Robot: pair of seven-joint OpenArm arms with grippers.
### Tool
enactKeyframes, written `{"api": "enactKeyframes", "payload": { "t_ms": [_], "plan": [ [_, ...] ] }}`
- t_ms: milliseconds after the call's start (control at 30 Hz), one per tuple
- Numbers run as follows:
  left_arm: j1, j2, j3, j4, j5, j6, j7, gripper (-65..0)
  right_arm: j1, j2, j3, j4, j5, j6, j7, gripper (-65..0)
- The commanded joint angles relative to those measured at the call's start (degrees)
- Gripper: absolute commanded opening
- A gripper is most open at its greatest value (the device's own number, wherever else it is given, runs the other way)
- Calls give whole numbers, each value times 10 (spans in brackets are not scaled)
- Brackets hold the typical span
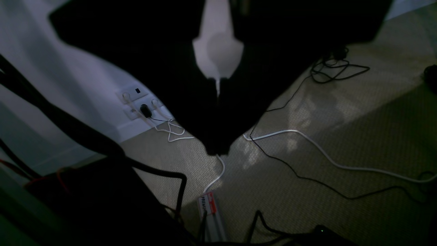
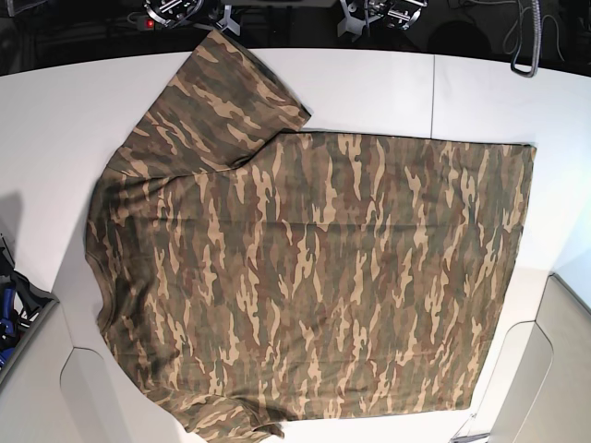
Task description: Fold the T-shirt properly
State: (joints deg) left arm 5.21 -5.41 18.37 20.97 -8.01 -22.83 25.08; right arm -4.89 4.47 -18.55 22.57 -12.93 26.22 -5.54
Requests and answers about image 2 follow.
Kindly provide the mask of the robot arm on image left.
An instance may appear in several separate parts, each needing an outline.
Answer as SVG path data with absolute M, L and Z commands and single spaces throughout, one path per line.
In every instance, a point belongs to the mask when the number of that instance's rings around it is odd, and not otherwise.
M 150 18 L 171 29 L 185 25 L 204 3 L 204 0 L 145 0 L 143 5 Z

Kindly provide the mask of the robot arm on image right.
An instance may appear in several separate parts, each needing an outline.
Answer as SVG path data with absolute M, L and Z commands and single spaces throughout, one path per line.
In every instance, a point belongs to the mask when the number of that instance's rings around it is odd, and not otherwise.
M 407 30 L 418 21 L 428 1 L 344 1 L 339 2 L 344 17 L 337 25 L 337 36 L 346 33 L 360 37 L 370 26 L 383 21 L 387 28 Z

